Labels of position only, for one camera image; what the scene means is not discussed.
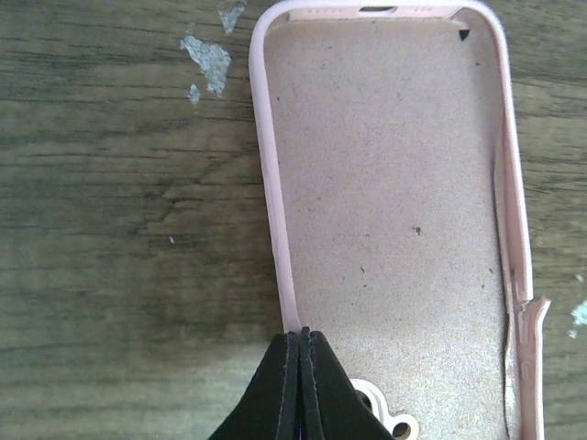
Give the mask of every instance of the black triangular mark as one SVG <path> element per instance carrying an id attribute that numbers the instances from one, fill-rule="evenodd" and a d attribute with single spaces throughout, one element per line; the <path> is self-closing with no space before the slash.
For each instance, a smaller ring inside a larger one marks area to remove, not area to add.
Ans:
<path id="1" fill-rule="evenodd" d="M 466 37 L 469 36 L 469 33 L 471 32 L 470 29 L 462 29 L 459 31 L 459 37 L 461 41 L 464 41 Z"/>

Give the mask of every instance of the wood grain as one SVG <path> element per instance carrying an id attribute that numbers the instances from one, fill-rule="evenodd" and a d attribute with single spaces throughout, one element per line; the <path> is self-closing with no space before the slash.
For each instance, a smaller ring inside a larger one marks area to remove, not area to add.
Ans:
<path id="1" fill-rule="evenodd" d="M 216 1 L 0 2 L 0 438 L 204 439 L 280 330 L 247 55 Z M 552 439 L 587 429 L 587 4 L 495 0 Z M 232 57 L 221 97 L 179 49 Z"/>

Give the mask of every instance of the phone case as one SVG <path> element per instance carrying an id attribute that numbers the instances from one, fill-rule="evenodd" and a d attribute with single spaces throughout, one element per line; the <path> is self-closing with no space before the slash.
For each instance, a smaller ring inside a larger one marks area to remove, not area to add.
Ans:
<path id="1" fill-rule="evenodd" d="M 544 438 L 504 31 L 468 1 L 289 0 L 250 81 L 283 326 L 402 440 Z"/>

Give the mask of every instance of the black tool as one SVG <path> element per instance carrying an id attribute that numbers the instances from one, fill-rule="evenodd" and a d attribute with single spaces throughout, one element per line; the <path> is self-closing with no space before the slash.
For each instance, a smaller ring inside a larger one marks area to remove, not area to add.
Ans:
<path id="1" fill-rule="evenodd" d="M 209 440 L 393 440 L 321 332 L 276 335 Z"/>

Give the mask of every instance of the wooden table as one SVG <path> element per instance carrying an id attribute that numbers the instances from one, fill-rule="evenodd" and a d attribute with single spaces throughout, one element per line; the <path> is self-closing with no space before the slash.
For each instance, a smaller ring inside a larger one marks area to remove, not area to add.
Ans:
<path id="1" fill-rule="evenodd" d="M 0 3 L 0 438 L 203 439 L 281 320 L 247 55 L 212 0 Z M 508 29 L 549 439 L 587 431 L 587 3 Z M 180 39 L 232 57 L 221 97 Z M 202 90 L 194 106 L 191 83 Z"/>

